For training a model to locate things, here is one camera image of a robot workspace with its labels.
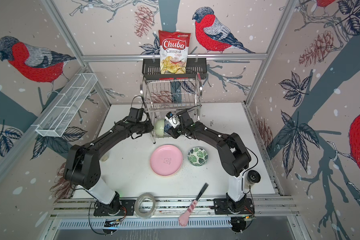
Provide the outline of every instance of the black mounting plate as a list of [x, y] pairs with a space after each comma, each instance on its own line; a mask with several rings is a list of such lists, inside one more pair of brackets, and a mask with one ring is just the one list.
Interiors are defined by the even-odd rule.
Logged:
[[252, 202], [252, 199], [250, 199], [250, 198], [245, 199], [243, 205], [240, 207], [240, 209], [237, 213], [232, 213], [228, 209], [227, 199], [225, 199], [225, 198], [224, 199], [223, 198], [213, 199], [213, 206], [214, 206], [213, 209], [215, 210], [216, 215], [226, 215], [226, 214], [250, 214], [251, 215], [251, 213], [248, 210], [250, 210], [251, 212], [254, 213], [253, 202]]
[[[133, 213], [135, 212], [135, 201], [136, 200], [120, 200], [121, 206], [125, 207], [127, 210], [127, 216], [133, 216]], [[111, 217], [113, 215], [109, 215], [109, 209], [106, 209], [102, 207], [100, 204], [96, 205], [98, 208], [95, 208], [95, 211], [93, 212], [93, 215], [95, 217]], [[120, 209], [120, 211], [115, 216], [124, 216], [124, 210]]]

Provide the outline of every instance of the wall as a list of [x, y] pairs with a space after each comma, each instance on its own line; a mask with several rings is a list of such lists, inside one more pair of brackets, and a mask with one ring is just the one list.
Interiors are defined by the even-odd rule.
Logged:
[[[50, 82], [54, 80], [53, 89], [60, 91], [67, 78], [80, 68], [39, 1], [0, 1], [0, 39], [4, 36], [47, 49], [33, 51], [26, 67], [28, 52], [6, 43], [0, 46], [0, 161], [57, 95], [47, 94], [52, 90]], [[13, 61], [6, 59], [10, 54]], [[71, 61], [64, 66], [64, 60]], [[0, 183], [0, 239], [38, 237], [54, 202], [71, 194], [69, 183], [62, 178], [69, 147], [91, 140], [105, 112], [106, 107], [94, 93], [81, 106], [63, 137], [39, 136], [29, 143]]]
[[299, 3], [250, 109], [312, 239], [360, 239], [360, 1]]
[[[158, 30], [191, 33], [190, 53], [205, 53], [214, 44], [202, 38], [192, 19], [198, 8], [210, 7], [243, 47], [267, 51], [286, 0], [65, 0], [56, 1], [67, 26], [84, 55], [158, 54]], [[221, 49], [209, 53], [245, 53]], [[203, 101], [244, 101], [261, 61], [210, 61]], [[130, 102], [139, 94], [142, 63], [91, 63], [114, 103]]]

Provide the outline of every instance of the bird wing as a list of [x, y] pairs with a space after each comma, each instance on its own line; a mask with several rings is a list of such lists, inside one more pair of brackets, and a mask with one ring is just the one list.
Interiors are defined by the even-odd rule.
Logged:
[[223, 40], [231, 33], [231, 30], [227, 26], [224, 26], [217, 17], [215, 17], [212, 26], [207, 26], [203, 30], [206, 35], [216, 41]]
[[47, 68], [58, 63], [76, 59], [67, 54], [51, 51], [48, 48], [34, 47], [28, 44], [25, 44], [25, 46], [29, 51], [29, 57], [25, 64], [33, 68]]

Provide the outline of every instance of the roll of tape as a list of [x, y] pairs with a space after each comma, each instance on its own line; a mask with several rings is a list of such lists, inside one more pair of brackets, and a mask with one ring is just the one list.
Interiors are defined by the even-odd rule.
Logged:
[[[148, 212], [140, 212], [139, 207], [140, 207], [141, 203], [146, 199], [150, 199], [152, 201], [152, 208]], [[142, 219], [150, 218], [155, 214], [155, 211], [156, 211], [156, 200], [155, 200], [155, 197], [152, 194], [144, 193], [144, 194], [140, 195], [136, 199], [136, 201], [135, 201], [135, 213], [140, 218], [142, 218]]]

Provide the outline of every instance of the bird head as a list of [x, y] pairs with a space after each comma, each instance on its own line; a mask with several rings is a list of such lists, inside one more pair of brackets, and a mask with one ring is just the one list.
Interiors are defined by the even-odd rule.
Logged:
[[192, 17], [192, 20], [196, 20], [196, 22], [200, 23], [202, 19], [209, 14], [215, 14], [210, 7], [201, 7], [195, 11], [195, 14]]
[[18, 42], [19, 40], [12, 36], [0, 38], [0, 60], [8, 59], [9, 61], [13, 61], [12, 47]]

